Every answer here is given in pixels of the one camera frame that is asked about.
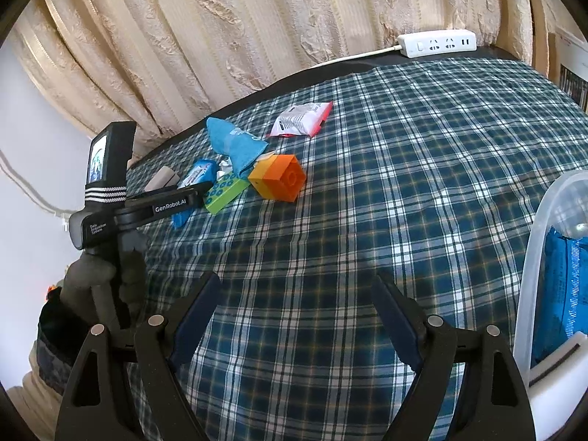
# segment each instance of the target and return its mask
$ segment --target orange and yellow block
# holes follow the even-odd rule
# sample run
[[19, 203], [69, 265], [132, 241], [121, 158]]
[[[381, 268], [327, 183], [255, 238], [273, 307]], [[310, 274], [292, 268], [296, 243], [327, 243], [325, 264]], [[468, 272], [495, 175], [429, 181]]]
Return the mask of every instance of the orange and yellow block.
[[284, 154], [259, 161], [249, 175], [249, 182], [260, 196], [286, 202], [296, 200], [305, 181], [306, 174], [296, 156]]

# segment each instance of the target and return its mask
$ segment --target gray glove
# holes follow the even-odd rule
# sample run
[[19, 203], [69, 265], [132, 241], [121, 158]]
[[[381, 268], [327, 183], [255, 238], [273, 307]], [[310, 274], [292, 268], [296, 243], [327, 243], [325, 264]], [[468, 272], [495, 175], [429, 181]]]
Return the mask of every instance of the gray glove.
[[[135, 323], [145, 299], [145, 260], [139, 251], [122, 252], [121, 287], [119, 297], [129, 308], [132, 323]], [[108, 287], [116, 275], [110, 262], [95, 255], [83, 253], [69, 267], [61, 289], [60, 300], [89, 325], [99, 323], [92, 288]]]

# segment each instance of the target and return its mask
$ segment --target blue plastic wrapper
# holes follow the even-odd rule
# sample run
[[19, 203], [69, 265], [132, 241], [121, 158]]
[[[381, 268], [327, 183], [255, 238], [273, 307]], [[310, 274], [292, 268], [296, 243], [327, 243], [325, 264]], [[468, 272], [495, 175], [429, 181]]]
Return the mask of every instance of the blue plastic wrapper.
[[[216, 182], [216, 171], [218, 171], [218, 164], [215, 161], [208, 159], [198, 159], [183, 181], [178, 184], [178, 188], [192, 186], [201, 182]], [[175, 229], [186, 224], [187, 220], [194, 212], [194, 209], [184, 210], [172, 215], [172, 225]]]
[[577, 331], [588, 333], [588, 237], [569, 239], [551, 228], [545, 238], [545, 274], [531, 365]]
[[213, 150], [229, 156], [233, 163], [233, 172], [238, 178], [247, 179], [254, 162], [263, 154], [268, 143], [237, 128], [233, 123], [216, 117], [207, 119], [207, 128]]

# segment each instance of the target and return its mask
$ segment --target green plaid fabric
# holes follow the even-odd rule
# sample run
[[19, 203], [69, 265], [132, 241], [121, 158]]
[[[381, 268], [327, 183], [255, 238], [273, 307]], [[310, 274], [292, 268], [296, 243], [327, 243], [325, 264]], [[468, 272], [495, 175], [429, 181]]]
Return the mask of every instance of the green plaid fabric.
[[[295, 203], [254, 189], [216, 216], [145, 228], [146, 314], [204, 270], [220, 305], [178, 381], [211, 439], [379, 440], [413, 379], [380, 325], [370, 276], [387, 269], [428, 313], [498, 325], [512, 341], [533, 215], [562, 172], [588, 168], [577, 105], [517, 61], [380, 67], [262, 102], [231, 122], [262, 136], [291, 104], [334, 101], [314, 138], [271, 139], [308, 182]], [[162, 166], [214, 157], [205, 130], [129, 171], [137, 192]], [[455, 368], [433, 439], [443, 437]], [[139, 371], [146, 435], [157, 439]]]

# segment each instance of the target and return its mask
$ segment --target green block with blue studs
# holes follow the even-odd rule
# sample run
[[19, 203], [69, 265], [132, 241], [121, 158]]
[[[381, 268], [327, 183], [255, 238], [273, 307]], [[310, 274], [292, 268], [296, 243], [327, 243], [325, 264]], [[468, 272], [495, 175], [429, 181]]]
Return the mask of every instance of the green block with blue studs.
[[251, 182], [238, 178], [234, 172], [223, 176], [207, 192], [204, 203], [208, 212], [211, 214], [218, 213], [250, 185]]

